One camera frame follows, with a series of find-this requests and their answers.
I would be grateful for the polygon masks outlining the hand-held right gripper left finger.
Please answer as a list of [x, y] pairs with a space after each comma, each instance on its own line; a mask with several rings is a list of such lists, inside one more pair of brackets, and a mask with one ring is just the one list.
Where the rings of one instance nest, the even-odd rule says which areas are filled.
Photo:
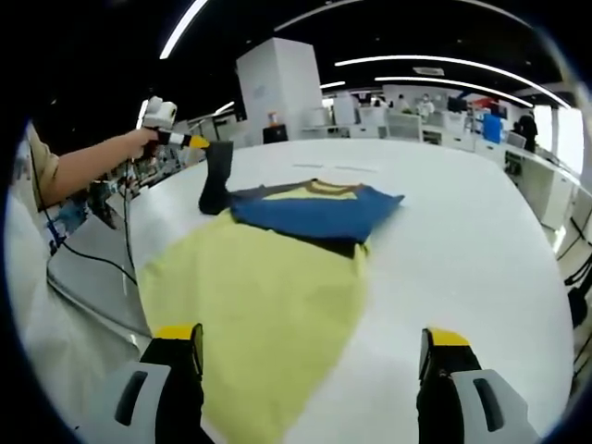
[[165, 327], [112, 373], [77, 427], [82, 443], [205, 443], [203, 325]]

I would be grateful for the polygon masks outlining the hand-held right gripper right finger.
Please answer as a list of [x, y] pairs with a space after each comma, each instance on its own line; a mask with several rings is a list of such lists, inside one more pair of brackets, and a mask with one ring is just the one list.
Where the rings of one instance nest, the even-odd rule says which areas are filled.
[[421, 443], [538, 443], [526, 401], [499, 373], [484, 369], [463, 336], [422, 330], [416, 397]]

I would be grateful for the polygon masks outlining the person's left hand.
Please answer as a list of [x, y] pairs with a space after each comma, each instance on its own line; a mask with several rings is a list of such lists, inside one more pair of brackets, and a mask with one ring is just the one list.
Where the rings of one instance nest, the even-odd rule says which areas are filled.
[[127, 146], [127, 158], [135, 159], [143, 156], [144, 148], [158, 142], [158, 132], [153, 129], [138, 128], [124, 135]]

